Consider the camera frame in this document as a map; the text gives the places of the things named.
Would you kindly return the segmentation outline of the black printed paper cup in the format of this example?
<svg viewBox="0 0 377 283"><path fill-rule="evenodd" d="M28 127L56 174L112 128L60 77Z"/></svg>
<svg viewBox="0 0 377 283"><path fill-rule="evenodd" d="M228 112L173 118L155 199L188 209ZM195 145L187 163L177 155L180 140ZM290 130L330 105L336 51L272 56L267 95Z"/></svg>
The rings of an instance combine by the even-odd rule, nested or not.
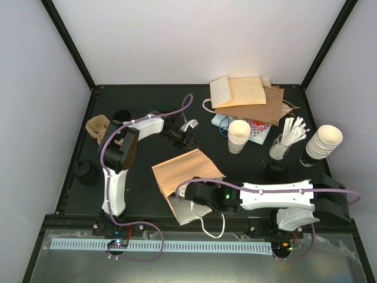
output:
<svg viewBox="0 0 377 283"><path fill-rule="evenodd" d="M118 110L113 115L113 120L117 121L130 121L131 120L131 113L128 110Z"/></svg>

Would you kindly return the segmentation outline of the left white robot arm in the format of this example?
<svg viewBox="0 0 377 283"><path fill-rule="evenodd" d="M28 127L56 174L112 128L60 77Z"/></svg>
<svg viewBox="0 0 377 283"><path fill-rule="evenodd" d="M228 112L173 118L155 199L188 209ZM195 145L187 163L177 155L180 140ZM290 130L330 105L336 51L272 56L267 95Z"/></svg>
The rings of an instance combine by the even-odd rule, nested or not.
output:
<svg viewBox="0 0 377 283"><path fill-rule="evenodd" d="M125 180L135 161L138 142L154 134L162 134L178 147L188 147L194 142L196 119L176 124L178 112L151 113L140 119L120 122L113 120L105 132L98 153L104 172L105 188L102 210L111 215L105 227L113 235L121 235L127 226L125 212Z"/></svg>

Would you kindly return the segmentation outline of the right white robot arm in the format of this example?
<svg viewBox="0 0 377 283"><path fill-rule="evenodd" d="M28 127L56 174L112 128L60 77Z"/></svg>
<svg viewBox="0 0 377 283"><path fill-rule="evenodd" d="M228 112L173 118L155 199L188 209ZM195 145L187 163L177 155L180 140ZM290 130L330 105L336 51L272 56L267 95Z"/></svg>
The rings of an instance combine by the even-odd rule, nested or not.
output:
<svg viewBox="0 0 377 283"><path fill-rule="evenodd" d="M350 224L348 191L323 174L295 183L235 185L223 180L195 177L176 189L176 196L211 211L232 215L238 209L276 209L268 222L271 236L280 238L298 227L316 222L330 226Z"/></svg>

